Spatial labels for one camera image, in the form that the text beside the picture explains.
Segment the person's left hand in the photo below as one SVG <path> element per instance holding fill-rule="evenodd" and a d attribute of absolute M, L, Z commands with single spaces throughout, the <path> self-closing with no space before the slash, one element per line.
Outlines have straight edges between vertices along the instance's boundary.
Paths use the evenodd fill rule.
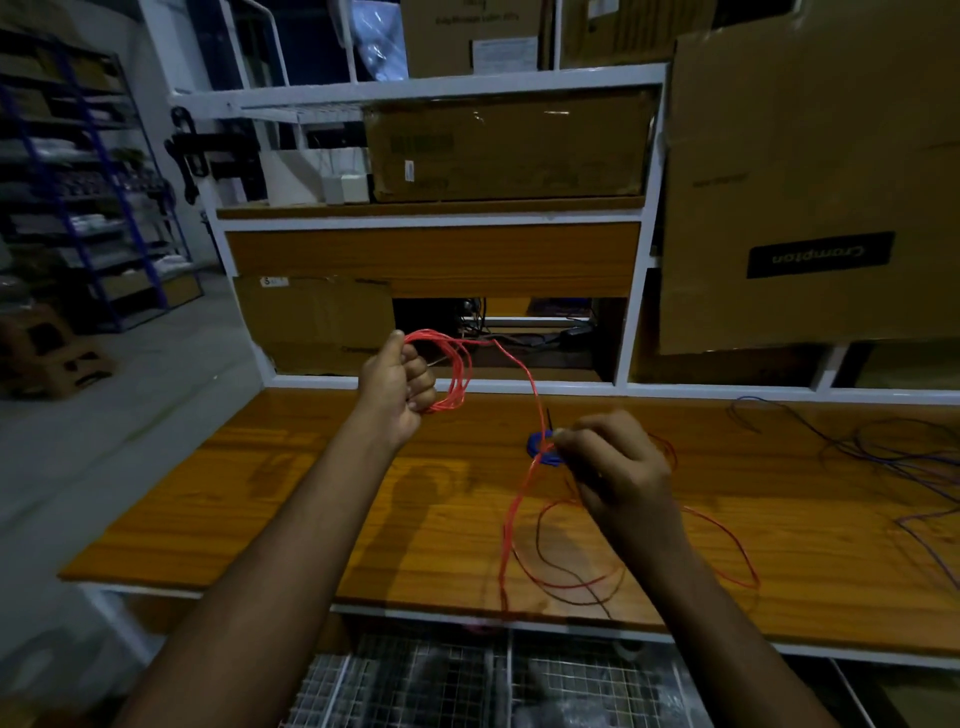
<path fill-rule="evenodd" d="M 355 411 L 385 427 L 390 446 L 400 449 L 420 427 L 420 413 L 437 401 L 436 381 L 413 344 L 403 343 L 403 331 L 394 331 L 360 370 Z"/>

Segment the concrete floor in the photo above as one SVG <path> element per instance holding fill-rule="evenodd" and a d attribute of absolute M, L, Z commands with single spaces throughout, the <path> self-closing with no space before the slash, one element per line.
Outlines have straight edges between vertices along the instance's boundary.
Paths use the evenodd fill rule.
<path fill-rule="evenodd" d="M 117 374 L 63 401 L 0 400 L 0 695 L 89 705 L 137 670 L 56 573 L 261 387 L 227 280 L 98 337 Z"/>

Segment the white sticker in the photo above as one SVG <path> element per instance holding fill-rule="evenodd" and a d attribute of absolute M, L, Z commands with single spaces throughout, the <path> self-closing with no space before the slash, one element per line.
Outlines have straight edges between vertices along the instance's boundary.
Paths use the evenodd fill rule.
<path fill-rule="evenodd" d="M 587 20 L 609 15 L 620 10 L 620 0 L 590 0 L 587 3 Z"/>
<path fill-rule="evenodd" d="M 538 39 L 530 37 L 502 37 L 496 40 L 474 40 L 473 75 L 537 70 Z"/>

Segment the red wire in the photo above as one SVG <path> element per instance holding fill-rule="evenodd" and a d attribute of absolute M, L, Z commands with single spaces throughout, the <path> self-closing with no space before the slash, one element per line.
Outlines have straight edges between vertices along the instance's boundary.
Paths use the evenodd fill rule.
<path fill-rule="evenodd" d="M 470 380 L 473 378 L 473 359 L 470 357 L 470 352 L 467 349 L 467 345 L 478 346 L 478 347 L 489 347 L 496 346 L 508 359 L 513 361 L 520 369 L 523 370 L 523 373 L 527 375 L 527 379 L 530 381 L 530 389 L 533 391 L 534 402 L 537 404 L 537 412 L 540 415 L 540 452 L 534 457 L 533 461 L 530 463 L 530 468 L 527 470 L 526 476 L 523 478 L 523 481 L 520 483 L 520 488 L 516 493 L 516 496 L 510 503 L 510 507 L 507 508 L 507 514 L 503 521 L 503 546 L 500 551 L 500 568 L 497 573 L 497 584 L 500 587 L 500 607 L 503 612 L 510 611 L 510 600 L 507 597 L 507 565 L 510 563 L 510 555 L 514 554 L 516 562 L 520 565 L 520 568 L 523 572 L 536 584 L 545 586 L 549 589 L 584 589 L 596 584 L 597 582 L 603 581 L 604 579 L 609 578 L 610 576 L 617 573 L 619 570 L 614 570 L 610 573 L 599 576 L 590 581 L 575 584 L 575 585 L 557 585 L 550 584 L 545 582 L 532 574 L 524 566 L 523 562 L 520 561 L 519 556 L 516 554 L 514 549 L 514 521 L 516 520 L 516 513 L 520 508 L 520 503 L 523 502 L 524 497 L 527 495 L 527 491 L 530 489 L 530 485 L 533 482 L 534 474 L 537 470 L 537 465 L 540 464 L 540 460 L 543 457 L 543 454 L 553 448 L 552 443 L 546 442 L 546 418 L 543 415 L 543 406 L 540 403 L 540 393 L 537 391 L 537 383 L 534 381 L 533 375 L 530 374 L 530 370 L 526 368 L 522 361 L 513 356 L 510 352 L 503 348 L 503 346 L 496 339 L 484 340 L 484 339 L 455 339 L 452 336 L 448 336 L 445 333 L 440 333 L 439 331 L 434 331 L 430 328 L 422 328 L 419 331 L 414 331 L 413 333 L 408 333 L 404 339 L 408 344 L 415 341 L 429 341 L 435 344 L 444 356 L 449 360 L 450 367 L 452 368 L 452 377 L 450 378 L 450 386 L 446 391 L 446 397 L 440 401 L 434 402 L 427 409 L 426 412 L 445 412 L 453 409 L 457 409 L 463 405 L 464 401 L 467 398 L 467 387 L 470 384 Z M 677 464 L 677 452 L 673 449 L 673 446 L 670 445 L 666 440 L 662 438 L 652 436 L 655 440 L 660 443 L 663 443 L 667 449 L 668 457 L 673 460 L 673 465 L 676 467 Z M 554 501 L 543 507 L 542 513 L 550 510 L 556 505 L 559 505 L 562 502 L 569 501 Z M 747 566 L 750 569 L 750 574 L 754 578 L 754 584 L 745 584 L 736 579 L 732 579 L 723 573 L 720 570 L 717 570 L 717 573 L 723 578 L 731 581 L 733 584 L 739 586 L 744 586 L 748 588 L 758 589 L 760 585 L 760 577 L 754 569 L 754 565 L 750 560 L 750 556 L 747 555 L 746 549 L 740 544 L 740 541 L 733 535 L 733 533 L 721 522 L 714 520 L 710 516 L 707 516 L 698 511 L 694 511 L 692 508 L 684 506 L 684 510 L 688 513 L 693 514 L 694 516 L 699 516 L 702 519 L 706 519 L 711 523 L 715 524 L 719 528 L 723 529 L 736 543 L 737 547 L 740 549 L 740 553 L 743 554 L 744 559 L 747 562 Z"/>

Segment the blue metal rack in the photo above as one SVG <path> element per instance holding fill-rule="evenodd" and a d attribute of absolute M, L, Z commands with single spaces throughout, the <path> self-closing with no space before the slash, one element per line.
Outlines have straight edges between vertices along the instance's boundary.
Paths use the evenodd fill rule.
<path fill-rule="evenodd" d="M 41 239 L 44 242 L 59 240 L 61 244 L 64 241 L 69 241 L 72 244 L 81 263 L 80 270 L 76 272 L 84 278 L 84 280 L 79 281 L 82 284 L 82 289 L 92 292 L 92 297 L 98 304 L 93 306 L 95 310 L 100 311 L 98 327 L 118 332 L 124 331 L 169 311 L 174 306 L 171 306 L 167 300 L 164 283 L 170 279 L 184 275 L 193 276 L 202 295 L 203 288 L 197 279 L 190 251 L 180 226 L 180 220 L 174 210 L 173 195 L 169 185 L 159 175 L 153 146 L 144 131 L 139 109 L 133 99 L 119 60 L 108 54 L 66 45 L 51 36 L 34 36 L 6 29 L 0 30 L 0 36 L 12 37 L 13 44 L 19 45 L 21 48 L 32 48 L 34 51 L 44 49 L 56 60 L 57 69 L 60 72 L 59 80 L 41 79 L 34 75 L 15 75 L 5 73 L 0 69 L 0 104 L 2 104 L 6 113 L 6 118 L 0 125 L 0 137 L 11 138 L 9 133 L 3 133 L 2 128 L 3 126 L 8 128 L 12 126 L 15 135 L 19 137 L 26 151 L 26 156 L 23 159 L 0 158 L 0 166 L 17 163 L 29 165 L 34 179 L 38 183 L 38 190 L 41 192 L 42 199 L 38 199 L 35 203 L 17 202 L 16 204 L 25 207 L 40 205 L 41 209 L 51 211 L 60 220 L 63 232 L 57 234 L 38 233 L 31 235 L 31 238 Z M 120 79 L 121 90 L 103 91 L 102 89 L 83 87 L 71 62 L 77 58 L 90 59 L 100 64 L 108 63 L 111 65 Z M 51 97 L 59 98 L 65 104 L 70 103 L 77 110 L 79 118 L 46 116 L 40 118 L 35 115 L 25 115 L 21 113 L 20 105 L 17 103 L 14 89 L 18 88 L 39 90 L 45 96 L 49 94 Z M 122 114 L 126 121 L 105 121 L 96 118 L 95 108 L 115 108 L 118 105 L 126 107 L 127 113 Z M 44 136 L 57 138 L 57 134 L 63 133 L 64 129 L 73 135 L 77 135 L 77 132 L 85 133 L 85 143 L 90 147 L 88 154 L 71 153 L 62 156 L 62 158 L 49 158 L 38 150 L 34 142 L 35 138 Z M 158 182 L 156 188 L 145 190 L 143 193 L 152 197 L 160 212 L 160 220 L 162 221 L 160 224 L 165 226 L 166 232 L 165 235 L 161 236 L 172 238 L 172 240 L 166 241 L 160 250 L 152 248 L 144 237 L 143 226 L 137 220 L 137 214 L 131 204 L 132 193 L 125 188 L 125 176 L 101 135 L 103 131 L 120 130 L 143 134 L 146 149 L 149 152 L 149 161 L 153 165 L 154 175 L 151 179 Z M 103 193 L 62 194 L 55 173 L 56 168 L 62 167 L 79 167 L 85 170 L 90 170 L 92 167 L 92 169 L 99 171 L 106 182 Z M 78 230 L 74 218 L 75 210 L 82 206 L 95 205 L 98 202 L 109 200 L 115 201 L 119 207 L 119 217 L 116 218 L 116 225 L 99 231 Z M 104 241 L 116 242 L 118 237 L 123 238 L 125 245 L 131 246 L 131 254 L 121 256 L 119 260 L 109 263 L 99 261 L 96 255 L 97 247 L 101 246 Z M 183 255 L 191 261 L 190 268 L 181 268 L 168 275 L 159 273 L 151 256 L 168 253 Z M 129 270 L 132 266 L 136 266 L 143 271 L 149 281 L 150 288 L 135 290 L 130 294 L 119 296 L 109 295 L 104 285 L 107 279 L 105 271 L 112 269 L 120 273 L 123 270 Z M 141 294 L 145 290 L 151 289 L 154 292 L 154 299 L 151 301 L 153 306 L 146 305 L 141 310 L 131 310 L 124 302 L 124 299 L 131 299 L 133 296 L 139 296 L 137 300 L 142 302 L 144 296 Z"/>

